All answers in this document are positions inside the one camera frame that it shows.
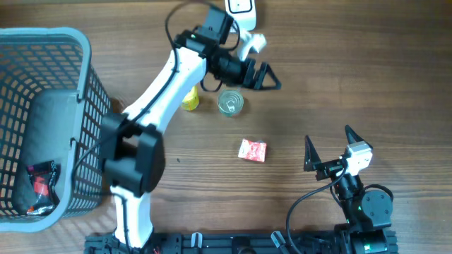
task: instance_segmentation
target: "laundry basket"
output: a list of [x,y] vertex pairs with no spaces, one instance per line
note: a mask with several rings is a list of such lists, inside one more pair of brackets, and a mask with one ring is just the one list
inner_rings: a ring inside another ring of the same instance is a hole
[[[110,101],[90,64],[86,36],[73,28],[0,29],[0,231],[35,232],[100,203],[99,138]],[[47,216],[27,216],[36,201],[26,166],[54,160],[60,199]]]

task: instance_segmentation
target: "can lid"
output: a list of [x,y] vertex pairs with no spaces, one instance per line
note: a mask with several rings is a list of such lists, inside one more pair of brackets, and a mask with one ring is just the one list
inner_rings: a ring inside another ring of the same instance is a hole
[[236,90],[223,90],[218,96],[218,109],[226,116],[234,116],[243,108],[243,96]]

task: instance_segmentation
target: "wood grain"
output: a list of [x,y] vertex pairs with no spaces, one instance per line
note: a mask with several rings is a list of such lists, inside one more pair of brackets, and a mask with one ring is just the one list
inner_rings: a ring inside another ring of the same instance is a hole
[[[290,205],[326,182],[302,171],[304,135],[334,159],[350,124],[374,147],[364,184],[395,194],[400,253],[452,250],[452,4],[450,1],[266,0],[257,32],[282,82],[278,92],[244,92],[236,119],[217,94],[179,110],[165,134],[167,168],[153,193],[157,231],[284,229]],[[176,3],[2,6],[1,27],[71,26],[90,39],[93,64],[110,97],[132,103],[165,64],[163,20]],[[190,6],[173,35],[202,22]],[[237,158],[242,138],[264,140],[265,164]],[[344,216],[328,192],[303,202],[294,229],[331,229]],[[112,231],[114,204],[63,219],[38,234],[2,234],[2,253],[81,253],[84,237]]]

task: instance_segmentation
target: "brown tabletop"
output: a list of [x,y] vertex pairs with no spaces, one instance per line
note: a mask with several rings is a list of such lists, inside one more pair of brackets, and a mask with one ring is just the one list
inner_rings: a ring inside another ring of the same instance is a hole
[[[165,133],[167,168],[153,192],[155,230],[284,229],[290,205],[328,183],[303,172],[304,136],[322,159],[335,159],[350,124],[374,146],[362,181],[394,192],[392,229],[400,252],[450,253],[452,3],[256,2],[256,32],[268,40],[256,58],[271,64],[282,90],[244,91],[244,111],[235,119],[218,112],[218,94],[205,92],[197,110],[177,111]],[[163,20],[175,4],[1,6],[0,26],[78,28],[90,39],[109,96],[123,107],[166,63]],[[200,6],[180,11],[171,20],[172,34],[202,23],[205,13]],[[216,85],[208,78],[206,86]],[[242,138],[268,143],[264,164],[237,158]],[[332,229],[344,221],[325,191],[301,203],[292,227]],[[3,233],[0,252],[82,253],[85,236],[115,226],[114,203],[107,199],[89,215],[37,234]]]

